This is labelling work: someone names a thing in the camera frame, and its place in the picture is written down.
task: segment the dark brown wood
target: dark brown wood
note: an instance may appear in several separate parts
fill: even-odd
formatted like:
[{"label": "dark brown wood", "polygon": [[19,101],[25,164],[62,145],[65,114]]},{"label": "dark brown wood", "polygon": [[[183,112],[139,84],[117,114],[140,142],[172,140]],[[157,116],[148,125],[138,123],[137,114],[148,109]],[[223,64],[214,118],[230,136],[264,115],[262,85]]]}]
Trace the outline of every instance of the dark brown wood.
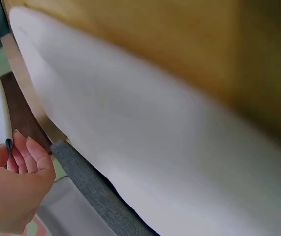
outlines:
[{"label": "dark brown wood", "polygon": [[51,141],[34,117],[13,73],[3,75],[1,81],[8,102],[12,129],[18,129],[25,137],[32,137],[50,153]]}]

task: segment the gray fabric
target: gray fabric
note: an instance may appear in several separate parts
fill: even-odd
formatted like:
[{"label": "gray fabric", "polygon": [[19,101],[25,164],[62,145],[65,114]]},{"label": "gray fabric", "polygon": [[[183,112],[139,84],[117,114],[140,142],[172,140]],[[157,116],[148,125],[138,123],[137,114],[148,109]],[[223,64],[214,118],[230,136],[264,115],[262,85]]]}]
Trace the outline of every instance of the gray fabric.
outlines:
[{"label": "gray fabric", "polygon": [[68,142],[51,145],[51,151],[76,187],[118,236],[159,235],[147,226],[117,194],[111,183]]}]

